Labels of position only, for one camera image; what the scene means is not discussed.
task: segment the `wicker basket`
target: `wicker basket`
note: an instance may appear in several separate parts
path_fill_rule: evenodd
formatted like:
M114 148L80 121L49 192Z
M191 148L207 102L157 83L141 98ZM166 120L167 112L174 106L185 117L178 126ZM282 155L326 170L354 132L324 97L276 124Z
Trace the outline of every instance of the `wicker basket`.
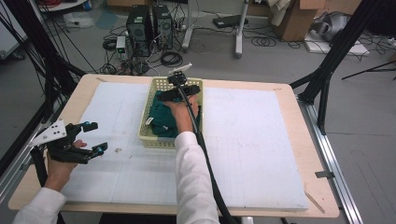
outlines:
M197 103L201 107L204 106L204 85L200 78L188 78L187 85L197 85L200 87L201 91L198 93ZM145 110L140 120L140 131L139 138L143 142L144 147L150 148L175 148L175 138L170 137L158 137L152 133L151 125L146 124L146 120L149 118L149 110L152 106L152 101L154 99L155 93L157 91L169 91L173 89L174 86L168 83L167 77L154 77L151 81L148 97L145 104ZM200 130L203 130L203 109L201 108L201 123Z

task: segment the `computer tower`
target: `computer tower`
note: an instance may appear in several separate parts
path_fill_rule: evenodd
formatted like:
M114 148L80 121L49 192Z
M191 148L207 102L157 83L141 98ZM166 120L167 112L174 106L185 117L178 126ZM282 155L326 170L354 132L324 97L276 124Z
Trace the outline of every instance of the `computer tower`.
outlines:
M133 5L126 22L133 56L148 57L151 54L150 44L153 40L149 6Z
M167 6L152 7L154 36L158 49L171 49L173 47L172 16Z

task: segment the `white sleeve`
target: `white sleeve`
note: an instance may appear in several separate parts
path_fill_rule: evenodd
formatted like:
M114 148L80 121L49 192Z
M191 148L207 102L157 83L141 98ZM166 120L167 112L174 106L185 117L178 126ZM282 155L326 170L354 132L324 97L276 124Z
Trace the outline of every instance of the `white sleeve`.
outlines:
M219 223L205 154L194 133L177 136L177 223Z
M32 201L26 204L15 216L13 224L51 224L58 220L58 213L66 202L62 193L41 188Z

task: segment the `white board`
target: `white board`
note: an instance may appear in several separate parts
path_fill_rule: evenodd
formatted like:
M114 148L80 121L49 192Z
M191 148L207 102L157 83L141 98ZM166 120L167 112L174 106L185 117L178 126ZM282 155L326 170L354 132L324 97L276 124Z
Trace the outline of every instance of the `white board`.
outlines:
M175 151L144 148L137 136L148 90L142 84L99 85L81 119L98 122L99 129L78 137L87 147L108 142L108 150L76 168L63 190L69 201L177 203ZM276 96L270 91L204 91L204 136L226 204L306 209Z

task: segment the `hand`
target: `hand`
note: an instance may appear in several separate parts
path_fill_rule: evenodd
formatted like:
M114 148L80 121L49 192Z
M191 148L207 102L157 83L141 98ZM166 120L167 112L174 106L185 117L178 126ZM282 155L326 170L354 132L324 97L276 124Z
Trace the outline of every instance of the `hand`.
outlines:
M193 95L189 98L190 104L192 111L194 113L194 116L197 117L198 115L198 104L197 104L197 95ZM167 105L171 108L172 114L175 117L176 124L177 124L177 130L179 133L183 132L192 132L192 121L191 117L188 111L188 108L186 106L185 102L171 102L171 101L166 101L163 102L164 105Z
M77 148L87 146L87 144L82 142L81 140L77 140L73 145ZM48 178L44 187L48 189L54 189L56 191L61 191L64 185L66 185L66 183L69 181L70 174L77 166L77 164L72 162L54 161L50 158L50 154L48 152L47 158Z

